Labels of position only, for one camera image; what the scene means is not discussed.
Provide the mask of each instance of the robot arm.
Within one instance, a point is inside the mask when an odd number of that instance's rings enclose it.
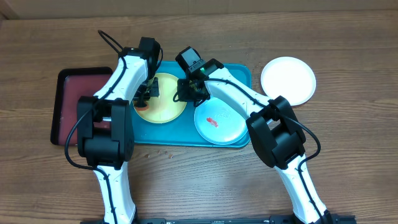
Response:
[[[159,51],[160,45],[147,37],[141,39],[136,49],[124,48],[119,55],[118,67],[105,86],[94,96],[82,96],[79,99],[78,118],[81,118],[115,84],[126,66],[113,92],[98,103],[95,113],[85,116],[78,125],[79,155],[86,158],[89,166],[104,172],[109,180],[108,185],[103,173],[94,171],[105,206],[104,219],[98,223],[131,224],[136,215],[127,175],[127,163],[134,147],[130,103],[138,88],[154,77]],[[93,126],[93,122],[102,120],[112,122],[110,130]]]
[[[299,163],[305,159],[305,150],[302,145],[305,142],[305,136],[302,129],[283,118],[280,118],[281,123],[272,131],[267,125],[268,120],[275,119],[275,114],[270,113],[274,110],[297,120],[287,100],[281,96],[270,100],[268,97],[256,93],[235,79],[221,63],[214,59],[205,63],[196,50],[190,47],[182,51],[176,57],[176,61],[185,71],[188,79],[206,80],[205,88],[211,96],[223,100],[246,119],[255,152],[266,165],[275,167],[279,173],[292,200],[295,216],[306,224],[320,223],[321,218],[327,221],[325,216],[328,211],[317,195],[306,164],[301,166],[302,175],[308,191],[323,217],[318,215],[310,202],[297,172]],[[254,104],[235,86],[212,79],[224,79],[237,84],[266,108]]]

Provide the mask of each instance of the white plate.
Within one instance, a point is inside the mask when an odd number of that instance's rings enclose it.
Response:
[[[270,61],[262,70],[261,86],[272,99],[283,96],[292,106],[311,98],[317,87],[312,69],[293,57],[279,57]]]

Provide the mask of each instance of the black mounting bracket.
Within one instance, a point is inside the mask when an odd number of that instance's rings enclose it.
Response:
[[[113,166],[119,170],[124,161],[130,160],[134,149],[130,104],[120,98],[103,100],[92,110],[97,101],[94,96],[82,96],[78,101],[78,120],[91,110],[77,128],[78,152],[87,159],[89,166]],[[106,117],[111,118],[114,128],[94,127],[94,122],[101,122]]]
[[[210,59],[208,62],[203,60],[199,53],[187,47],[182,50],[175,58],[175,61],[185,72],[185,79],[178,79],[177,94],[179,101],[193,102],[196,107],[197,102],[209,100],[210,95],[205,88],[205,79],[224,65],[216,59]]]
[[[160,44],[151,37],[141,37],[138,48],[125,47],[123,48],[120,57],[127,55],[137,56],[147,60],[148,78],[152,79],[156,73],[157,59],[159,58]]]
[[[138,90],[134,97],[132,98],[135,107],[143,108],[146,107],[147,104],[145,101],[148,101],[151,97],[159,96],[159,79],[155,77],[151,84],[148,81],[145,81],[138,87]]]
[[[246,125],[254,151],[261,161],[269,167],[287,169],[291,160],[304,154],[305,135],[299,125],[279,116],[283,114],[297,121],[291,105],[285,98],[279,96],[268,102],[267,107],[250,115]],[[270,119],[280,120],[280,124],[271,130],[267,124]]]

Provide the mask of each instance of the blue tray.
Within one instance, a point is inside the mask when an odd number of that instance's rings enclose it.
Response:
[[[251,88],[251,73],[246,66],[238,64],[224,64],[224,66],[236,79]],[[185,73],[177,62],[162,62],[157,72],[165,72],[175,75],[177,78],[185,78]],[[199,135],[195,127],[193,122],[194,112],[193,103],[189,102],[178,118],[165,124],[154,124],[142,119],[131,106],[134,140],[139,144],[233,148],[241,148],[249,143],[249,133],[246,133],[239,141],[226,146],[219,146],[206,141]]]

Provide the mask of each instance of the yellow plate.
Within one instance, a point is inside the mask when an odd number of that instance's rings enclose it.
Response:
[[[168,73],[156,73],[159,83],[159,96],[151,97],[146,110],[136,110],[144,120],[162,124],[174,120],[184,111],[187,102],[174,102],[173,96],[177,92],[178,78]]]

